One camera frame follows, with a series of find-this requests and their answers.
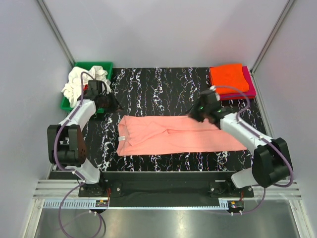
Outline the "salmon pink t-shirt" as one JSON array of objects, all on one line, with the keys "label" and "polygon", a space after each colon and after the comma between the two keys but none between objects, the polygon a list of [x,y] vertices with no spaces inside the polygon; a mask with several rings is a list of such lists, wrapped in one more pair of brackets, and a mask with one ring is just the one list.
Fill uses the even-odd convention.
[{"label": "salmon pink t-shirt", "polygon": [[207,120],[188,116],[124,116],[118,124],[119,156],[241,151],[246,147]]}]

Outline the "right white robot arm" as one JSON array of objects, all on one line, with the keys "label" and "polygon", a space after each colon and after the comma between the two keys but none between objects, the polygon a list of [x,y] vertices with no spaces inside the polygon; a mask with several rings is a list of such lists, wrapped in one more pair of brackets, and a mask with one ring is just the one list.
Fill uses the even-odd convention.
[{"label": "right white robot arm", "polygon": [[211,87],[200,93],[197,102],[188,111],[192,119],[203,122],[205,119],[218,129],[237,139],[253,156],[251,168],[238,171],[231,176],[231,181],[225,184],[229,196],[237,196],[247,186],[271,185],[283,187],[280,181],[289,178],[285,187],[294,181],[289,149],[282,138],[273,139],[247,124],[229,107],[222,106],[216,88]]}]

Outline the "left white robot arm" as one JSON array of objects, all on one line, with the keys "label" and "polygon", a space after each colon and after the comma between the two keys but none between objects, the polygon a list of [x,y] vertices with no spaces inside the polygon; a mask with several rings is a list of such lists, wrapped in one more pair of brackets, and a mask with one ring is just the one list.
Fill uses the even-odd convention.
[{"label": "left white robot arm", "polygon": [[75,108],[59,124],[50,125],[47,129],[48,153],[51,164],[66,172],[72,172],[90,184],[90,191],[95,196],[106,193],[107,184],[102,175],[89,161],[83,128],[96,114],[98,109],[105,113],[116,113],[123,110],[107,84],[99,80],[88,81],[83,96],[78,98]]}]

